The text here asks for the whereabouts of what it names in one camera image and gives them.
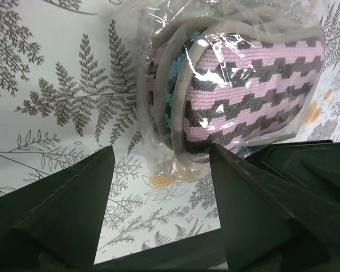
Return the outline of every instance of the knitted fabric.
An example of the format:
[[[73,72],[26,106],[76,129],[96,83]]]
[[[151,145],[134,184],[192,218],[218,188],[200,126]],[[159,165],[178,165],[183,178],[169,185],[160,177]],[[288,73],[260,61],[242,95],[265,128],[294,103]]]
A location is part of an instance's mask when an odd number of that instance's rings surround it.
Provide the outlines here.
[[[205,51],[186,98],[185,149],[197,162],[212,143],[232,149],[288,125],[323,67],[324,46],[316,37],[286,44],[239,34],[229,40],[240,41],[237,50],[222,48],[222,66],[212,49]]]
[[[174,64],[171,68],[171,74],[169,78],[169,89],[168,95],[166,99],[166,106],[165,106],[165,120],[167,128],[171,128],[171,107],[172,107],[172,100],[174,95],[174,89],[176,84],[176,79],[179,75],[180,69],[182,64],[186,59],[186,51],[189,50],[194,42],[200,37],[202,32],[195,31],[185,42],[184,46],[181,48],[180,56],[175,60]]]

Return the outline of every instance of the plastic bag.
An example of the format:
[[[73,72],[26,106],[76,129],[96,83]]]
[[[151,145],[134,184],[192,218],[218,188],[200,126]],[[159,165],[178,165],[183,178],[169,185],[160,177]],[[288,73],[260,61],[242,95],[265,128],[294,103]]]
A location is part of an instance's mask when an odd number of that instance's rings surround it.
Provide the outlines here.
[[[197,181],[218,143],[245,158],[295,137],[324,68],[325,37],[304,2],[129,4],[137,22],[138,119],[154,176]]]

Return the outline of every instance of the wallpaper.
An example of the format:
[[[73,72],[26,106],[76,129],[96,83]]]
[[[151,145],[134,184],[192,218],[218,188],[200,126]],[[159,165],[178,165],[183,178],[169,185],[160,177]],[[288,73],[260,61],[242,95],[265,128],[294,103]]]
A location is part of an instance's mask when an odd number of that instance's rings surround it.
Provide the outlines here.
[[[127,42],[134,30],[116,12],[126,1],[0,0],[0,197],[113,145],[96,262],[220,227],[211,180],[188,184],[147,169]],[[326,33],[326,67],[291,141],[340,141],[340,1],[310,8]]]

